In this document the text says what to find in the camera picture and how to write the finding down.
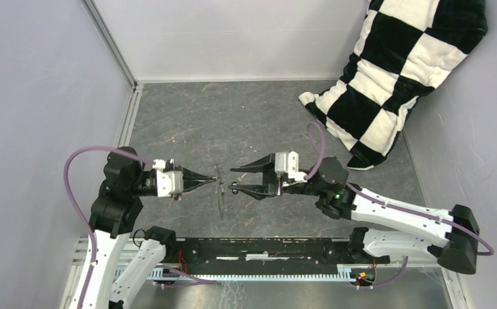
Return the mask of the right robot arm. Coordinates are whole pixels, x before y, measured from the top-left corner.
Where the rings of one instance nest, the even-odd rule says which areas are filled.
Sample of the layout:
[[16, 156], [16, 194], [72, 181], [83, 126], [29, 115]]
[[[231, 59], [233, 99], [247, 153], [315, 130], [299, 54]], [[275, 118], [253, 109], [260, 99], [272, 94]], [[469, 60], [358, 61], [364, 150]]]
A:
[[433, 209], [387, 198], [349, 182], [349, 172], [335, 157], [320, 159], [303, 170], [296, 152], [272, 153], [233, 171], [262, 175], [260, 184], [231, 183], [234, 194], [242, 192], [255, 200], [283, 194], [316, 196], [316, 208], [331, 219], [389, 228], [387, 232], [367, 227], [353, 230], [347, 253], [356, 263], [393, 256], [435, 258], [450, 271], [476, 273], [480, 228], [469, 207]]

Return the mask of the large metal keyring plate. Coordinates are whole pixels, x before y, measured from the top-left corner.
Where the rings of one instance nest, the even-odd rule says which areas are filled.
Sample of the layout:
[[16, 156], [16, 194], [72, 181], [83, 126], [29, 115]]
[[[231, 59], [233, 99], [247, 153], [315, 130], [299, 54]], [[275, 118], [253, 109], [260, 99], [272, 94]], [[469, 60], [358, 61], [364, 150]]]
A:
[[222, 221], [225, 217], [225, 181], [223, 178], [223, 169], [220, 164], [215, 165], [216, 172], [216, 185], [217, 185], [217, 202], [218, 202], [218, 212], [220, 220]]

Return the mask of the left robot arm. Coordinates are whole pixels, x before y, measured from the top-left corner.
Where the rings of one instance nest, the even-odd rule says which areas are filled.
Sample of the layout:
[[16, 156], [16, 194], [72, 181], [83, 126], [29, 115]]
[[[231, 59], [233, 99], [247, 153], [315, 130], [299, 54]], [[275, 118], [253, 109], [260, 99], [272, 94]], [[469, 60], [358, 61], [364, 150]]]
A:
[[[73, 196], [69, 181], [74, 158], [88, 151], [106, 151], [105, 179], [97, 199], [85, 217]], [[132, 147], [88, 146], [75, 151], [66, 160], [64, 185], [75, 211], [88, 230], [89, 243], [82, 274], [70, 308], [129, 308], [150, 273], [163, 262], [178, 262], [171, 273], [186, 277], [187, 263], [178, 247], [173, 230], [152, 226], [145, 231], [135, 257], [118, 276], [121, 254], [143, 204], [143, 196], [179, 200], [183, 193], [212, 182], [206, 176], [175, 165], [172, 159], [147, 159]]]

